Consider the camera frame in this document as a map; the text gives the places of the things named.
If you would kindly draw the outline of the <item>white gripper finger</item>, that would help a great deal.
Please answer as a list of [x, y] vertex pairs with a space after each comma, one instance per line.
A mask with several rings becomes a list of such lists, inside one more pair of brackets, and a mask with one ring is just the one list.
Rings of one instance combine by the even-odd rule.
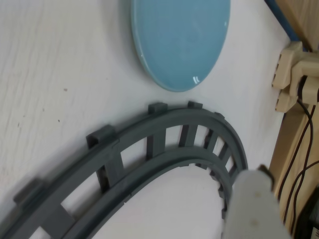
[[290, 239], [266, 170], [244, 170], [235, 180], [223, 239]]

